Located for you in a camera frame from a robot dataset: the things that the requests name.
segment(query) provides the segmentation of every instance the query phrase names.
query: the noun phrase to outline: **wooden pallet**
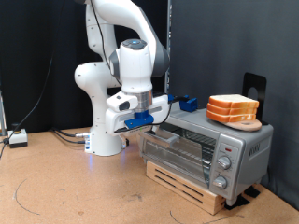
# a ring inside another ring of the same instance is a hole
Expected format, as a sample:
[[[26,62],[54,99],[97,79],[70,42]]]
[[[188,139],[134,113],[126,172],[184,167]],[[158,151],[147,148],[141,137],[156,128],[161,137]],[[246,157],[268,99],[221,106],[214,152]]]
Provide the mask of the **wooden pallet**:
[[[147,162],[147,176],[166,188],[171,189],[191,203],[206,210],[211,215],[215,215],[224,207],[225,198],[207,189],[203,189],[151,161]]]

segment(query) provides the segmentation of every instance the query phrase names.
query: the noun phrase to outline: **toaster oven handle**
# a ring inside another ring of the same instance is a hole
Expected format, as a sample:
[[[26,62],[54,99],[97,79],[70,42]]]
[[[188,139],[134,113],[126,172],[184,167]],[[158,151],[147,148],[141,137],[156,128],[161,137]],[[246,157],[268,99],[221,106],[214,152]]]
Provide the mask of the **toaster oven handle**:
[[[139,135],[153,143],[156,143],[156,144],[162,146],[162,147],[171,147],[178,140],[178,135],[176,135],[176,134],[172,134],[172,136],[169,138],[162,138],[160,136],[153,135],[150,133],[140,133]]]

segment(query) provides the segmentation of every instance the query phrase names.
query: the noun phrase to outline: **toaster oven foot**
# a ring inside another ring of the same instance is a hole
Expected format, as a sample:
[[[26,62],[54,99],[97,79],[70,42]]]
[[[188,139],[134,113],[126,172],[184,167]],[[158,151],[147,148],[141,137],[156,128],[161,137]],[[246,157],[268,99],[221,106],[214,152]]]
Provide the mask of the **toaster oven foot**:
[[[261,184],[262,179],[258,179],[257,181],[255,181],[256,184]]]
[[[229,205],[229,206],[233,206],[236,202],[236,199],[237,199],[237,197],[233,198],[232,200],[226,199],[226,204]]]

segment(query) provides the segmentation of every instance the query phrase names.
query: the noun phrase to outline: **toast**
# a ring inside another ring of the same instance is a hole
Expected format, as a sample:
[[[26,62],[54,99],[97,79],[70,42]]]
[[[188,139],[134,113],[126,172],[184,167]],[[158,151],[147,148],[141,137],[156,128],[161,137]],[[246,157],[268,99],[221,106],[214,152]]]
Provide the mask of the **toast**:
[[[255,120],[255,114],[242,114],[242,115],[219,115],[215,114],[209,110],[206,111],[206,116],[210,119],[219,121],[219,122],[239,122],[246,120]]]
[[[221,108],[212,104],[207,104],[206,109],[219,115],[242,115],[257,113],[257,108]]]
[[[257,108],[260,104],[258,101],[238,94],[210,96],[209,103],[221,108]]]

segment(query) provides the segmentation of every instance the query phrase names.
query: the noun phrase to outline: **black bracket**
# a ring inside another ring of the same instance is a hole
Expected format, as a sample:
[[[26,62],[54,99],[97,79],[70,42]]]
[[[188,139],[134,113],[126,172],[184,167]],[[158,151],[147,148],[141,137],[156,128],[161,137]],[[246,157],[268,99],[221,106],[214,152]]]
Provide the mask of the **black bracket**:
[[[249,90],[252,87],[255,88],[255,90],[258,92],[258,101],[260,102],[260,106],[256,114],[256,119],[259,120],[262,125],[267,124],[266,122],[262,121],[266,85],[267,79],[265,77],[254,75],[252,73],[245,73],[242,95],[248,97]]]

